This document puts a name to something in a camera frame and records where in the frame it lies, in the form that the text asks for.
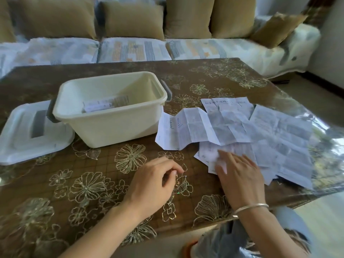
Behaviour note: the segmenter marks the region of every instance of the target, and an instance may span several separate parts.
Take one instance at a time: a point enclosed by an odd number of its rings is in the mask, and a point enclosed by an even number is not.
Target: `coffee table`
[[[16,68],[0,80],[0,122],[3,125],[21,104],[54,98],[59,86],[68,80],[134,71],[153,72],[167,83],[173,100],[164,110],[170,114],[185,107],[202,107],[201,98],[246,96],[251,103],[311,120],[314,191],[275,180],[266,187],[271,207],[295,207],[343,190],[341,130],[324,124],[238,58]],[[62,151],[0,167],[0,240],[5,251],[62,252],[123,200],[140,165],[159,156],[174,159],[187,172],[178,178],[169,202],[143,221],[123,245],[230,220],[231,209],[217,176],[209,174],[207,167],[193,157],[198,143],[169,152],[154,139],[151,135],[90,149],[76,136]]]

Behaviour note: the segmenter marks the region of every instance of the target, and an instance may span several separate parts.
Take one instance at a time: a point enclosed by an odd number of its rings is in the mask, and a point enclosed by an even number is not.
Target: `floor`
[[[278,85],[280,89],[299,101],[327,123],[344,127],[344,99],[296,75],[289,84]],[[314,235],[316,251],[312,257],[339,258],[344,253],[344,192],[317,199],[296,209]],[[117,257],[181,257],[185,243],[200,237],[210,228],[173,237],[156,239],[145,243],[119,248]]]

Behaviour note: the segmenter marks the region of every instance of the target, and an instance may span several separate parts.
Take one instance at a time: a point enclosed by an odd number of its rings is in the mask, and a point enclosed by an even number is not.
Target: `white plastic lid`
[[[0,165],[11,165],[50,154],[69,146],[74,130],[53,123],[46,112],[50,100],[16,107],[0,135]]]

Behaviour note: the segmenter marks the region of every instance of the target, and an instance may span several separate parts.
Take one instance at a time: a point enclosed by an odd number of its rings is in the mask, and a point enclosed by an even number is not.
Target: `bracelet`
[[[269,208],[269,206],[268,206],[267,204],[246,205],[246,206],[243,206],[243,207],[241,207],[241,208],[238,208],[238,209],[234,212],[234,214],[232,215],[232,217],[234,217],[234,218],[239,218],[239,217],[237,216],[237,214],[238,214],[239,212],[241,212],[241,211],[243,211],[243,210],[246,210],[246,209],[255,208],[255,207],[261,207],[261,206],[266,207],[266,208]]]

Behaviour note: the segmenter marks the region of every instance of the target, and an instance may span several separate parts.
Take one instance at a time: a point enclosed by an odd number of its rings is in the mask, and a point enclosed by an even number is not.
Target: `patterned sofa cover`
[[[269,16],[255,20],[258,29]],[[273,78],[304,72],[317,48],[320,31],[299,25],[278,47],[267,49],[248,39],[106,38],[101,43],[83,38],[31,39],[0,44],[0,78],[19,66],[110,63],[238,57],[258,73]]]

